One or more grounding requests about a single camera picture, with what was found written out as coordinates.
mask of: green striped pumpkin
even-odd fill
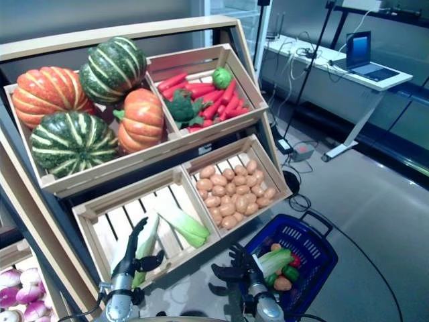
[[[135,42],[114,37],[89,49],[79,80],[89,99],[103,105],[116,103],[144,78],[146,57]]]
[[[118,146],[102,119],[79,112],[45,115],[30,142],[36,163],[57,178],[112,160]]]

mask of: basket handle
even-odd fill
[[[302,215],[302,217],[301,217],[301,221],[304,221],[304,217],[305,216],[307,216],[307,215],[310,215],[310,216],[312,216],[312,217],[314,217],[314,218],[316,218],[317,220],[319,220],[321,223],[323,223],[327,228],[328,228],[328,230],[326,231],[326,233],[324,233],[324,234],[321,234],[320,232],[320,234],[321,235],[323,235],[323,237],[327,237],[327,235],[329,235],[329,233],[332,231],[332,229],[334,228],[330,223],[329,223],[329,221],[327,221],[325,218],[323,218],[322,216],[320,216],[320,215],[318,215],[317,213],[315,213],[315,212],[313,212],[313,211],[311,211],[311,210],[307,210],[303,215]]]

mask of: desk leg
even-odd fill
[[[353,146],[357,145],[355,138],[362,130],[362,127],[365,125],[365,123],[367,123],[368,119],[371,117],[372,113],[375,111],[380,101],[383,99],[384,94],[385,92],[379,92],[379,94],[374,98],[374,100],[370,102],[367,110],[364,112],[360,120],[358,120],[354,128],[351,130],[349,136],[347,136],[347,139],[344,141],[344,143],[340,144],[336,148],[333,148],[331,151],[325,153],[322,156],[322,160],[324,160],[325,162],[328,162],[333,158],[335,158],[336,156],[342,154],[343,152],[346,152],[348,149],[352,148]]]

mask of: wooden crate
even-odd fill
[[[262,148],[262,145],[259,143],[259,140],[254,134],[247,138],[219,148],[215,151],[209,152],[203,156],[199,156],[182,165],[190,175],[194,192],[199,197],[198,191],[195,186],[196,181],[199,179],[198,173],[205,166],[215,165],[216,172],[221,174],[222,171],[227,168],[234,169],[234,167],[237,165],[246,166],[246,164],[250,160],[255,160],[258,164],[257,168],[259,170],[262,170],[264,173],[264,182],[261,184],[261,187],[266,189],[267,187],[272,186],[276,189],[277,193],[272,199],[272,203],[270,205],[258,210],[251,216],[245,216],[244,220],[234,228],[226,230],[225,228],[217,227],[217,231],[221,237],[235,231],[237,228],[241,227],[242,225],[245,225],[246,222],[259,216],[271,206],[292,195],[291,190],[284,182],[277,168],[273,165],[273,162],[266,154],[265,150]]]
[[[202,247],[196,249],[160,217],[154,254],[163,249],[166,258],[160,267],[147,273],[142,288],[219,240],[204,205],[194,193],[188,175],[181,166],[171,168],[72,209],[103,281],[111,279],[110,263],[118,240],[128,238],[132,227],[157,202],[178,205],[207,227],[210,236]]]
[[[152,56],[150,59],[149,77],[155,85],[181,72],[188,74],[186,80],[190,83],[211,82],[211,74],[215,68],[222,66],[229,70],[237,80],[236,90],[240,98],[249,106],[250,111],[244,115],[228,119],[196,132],[189,133],[187,129],[181,129],[180,141],[189,148],[253,125],[268,109],[268,105],[261,93],[255,87],[251,77],[247,74],[229,44]]]
[[[15,118],[19,133],[27,150],[29,160],[31,162],[34,173],[36,174],[40,187],[51,193],[54,193],[57,197],[66,197],[69,195],[73,195],[74,193],[78,193],[80,191],[83,191],[84,189],[88,189],[113,178],[117,178],[123,174],[134,171],[138,168],[141,168],[142,166],[146,166],[164,158],[173,156],[177,153],[175,151],[176,147],[181,145],[180,142],[178,142],[180,134],[177,130],[176,125],[174,124],[174,120],[171,118],[169,113],[164,113],[164,123],[166,130],[164,133],[163,140],[160,144],[140,152],[136,152],[126,156],[120,156],[114,160],[105,162],[91,169],[86,169],[84,171],[74,173],[70,176],[56,178],[52,174],[48,174],[47,171],[43,168],[39,167],[33,159],[31,153],[31,144],[29,141],[29,137],[32,131],[18,119],[15,109],[13,108],[13,101],[11,98],[13,95],[13,91],[16,87],[17,84],[13,84],[5,86],[4,89],[9,104],[11,106],[11,110],[13,112],[13,116]],[[143,81],[143,87],[151,90],[156,94],[154,84],[152,83],[150,78],[147,77],[147,74],[145,80]],[[101,118],[103,118],[109,124],[110,128],[112,128],[115,133],[117,133],[119,124],[111,114],[111,110],[113,108],[106,108],[102,105],[97,105],[97,107],[100,110],[99,116],[101,116]]]
[[[28,268],[36,267],[46,289],[46,294],[42,300],[44,301],[46,298],[51,299],[52,310],[59,318],[68,315],[66,303],[61,292],[56,288],[49,276],[42,270],[36,255],[33,253],[25,239],[1,249],[0,258],[0,272],[10,270],[13,267],[23,271]],[[18,310],[24,313],[25,305],[16,305],[9,309]]]

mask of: laptop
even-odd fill
[[[335,65],[359,76],[379,82],[399,73],[371,63],[371,32],[347,34],[347,56]]]

